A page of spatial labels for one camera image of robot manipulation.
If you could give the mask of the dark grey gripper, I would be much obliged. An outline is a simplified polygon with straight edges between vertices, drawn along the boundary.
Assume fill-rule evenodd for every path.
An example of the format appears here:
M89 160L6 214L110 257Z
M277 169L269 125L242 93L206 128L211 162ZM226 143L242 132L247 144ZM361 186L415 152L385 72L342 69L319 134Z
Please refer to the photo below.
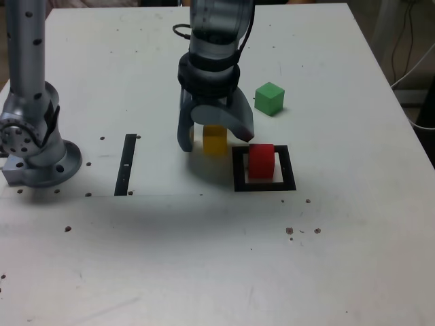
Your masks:
M194 122L204 126L225 127L236 138L247 143L254 137L253 113L244 93L238 88L222 98L202 96L193 90L182 88L177 141L184 152L191 152L193 149Z

